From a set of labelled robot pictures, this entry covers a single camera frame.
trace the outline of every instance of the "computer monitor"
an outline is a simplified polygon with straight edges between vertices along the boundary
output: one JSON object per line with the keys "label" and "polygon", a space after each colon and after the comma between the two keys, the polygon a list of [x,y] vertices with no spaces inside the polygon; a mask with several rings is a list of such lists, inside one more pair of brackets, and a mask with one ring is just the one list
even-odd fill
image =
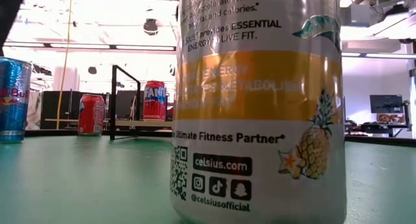
{"label": "computer monitor", "polygon": [[370,105],[373,114],[403,113],[403,98],[401,95],[370,95]]}

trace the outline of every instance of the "white wall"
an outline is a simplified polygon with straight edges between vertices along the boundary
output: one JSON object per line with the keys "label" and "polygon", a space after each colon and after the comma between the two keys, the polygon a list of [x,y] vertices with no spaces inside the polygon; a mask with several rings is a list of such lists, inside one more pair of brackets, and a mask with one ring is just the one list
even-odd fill
{"label": "white wall", "polygon": [[376,121],[371,114],[370,95],[401,94],[410,98],[406,60],[343,58],[343,90],[346,117],[357,123]]}

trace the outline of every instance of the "aluminum can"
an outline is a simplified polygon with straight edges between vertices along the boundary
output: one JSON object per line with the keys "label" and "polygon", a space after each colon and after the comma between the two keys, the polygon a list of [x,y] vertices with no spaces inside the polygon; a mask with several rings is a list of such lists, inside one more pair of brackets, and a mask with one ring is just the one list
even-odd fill
{"label": "aluminum can", "polygon": [[78,134],[102,134],[104,116],[104,98],[100,95],[84,94],[79,103]]}
{"label": "aluminum can", "polygon": [[0,58],[0,143],[25,137],[32,64]]}
{"label": "aluminum can", "polygon": [[180,0],[171,198],[191,223],[346,216],[339,0]]}
{"label": "aluminum can", "polygon": [[164,82],[149,81],[144,88],[143,120],[165,121],[166,102]]}

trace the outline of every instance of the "fluorescent light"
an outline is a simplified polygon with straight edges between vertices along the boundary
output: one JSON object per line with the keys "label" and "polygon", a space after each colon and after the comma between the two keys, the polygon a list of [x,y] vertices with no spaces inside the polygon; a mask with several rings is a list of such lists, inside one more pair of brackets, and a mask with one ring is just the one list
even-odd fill
{"label": "fluorescent light", "polygon": [[343,52],[343,56],[360,56],[360,53],[349,53],[349,52]]}
{"label": "fluorescent light", "polygon": [[5,42],[4,46],[8,47],[45,47],[43,43],[26,43],[26,42]]}
{"label": "fluorescent light", "polygon": [[[51,44],[55,48],[66,48],[67,44]],[[69,48],[74,49],[110,49],[109,45],[88,45],[88,44],[69,44]]]}
{"label": "fluorescent light", "polygon": [[393,53],[378,53],[366,54],[367,58],[397,58],[397,59],[416,59],[416,55],[393,54]]}
{"label": "fluorescent light", "polygon": [[174,51],[172,46],[137,46],[137,45],[116,45],[117,49],[136,49],[136,50],[159,50],[159,51]]}

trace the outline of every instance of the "green tabletop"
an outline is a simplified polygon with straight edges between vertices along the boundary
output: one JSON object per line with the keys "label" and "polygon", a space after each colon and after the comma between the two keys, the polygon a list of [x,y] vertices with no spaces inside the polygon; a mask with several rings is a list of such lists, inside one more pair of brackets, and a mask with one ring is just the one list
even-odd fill
{"label": "green tabletop", "polygon": [[[348,224],[416,223],[416,148],[346,144]],[[0,145],[0,223],[181,223],[170,139],[26,138]]]}

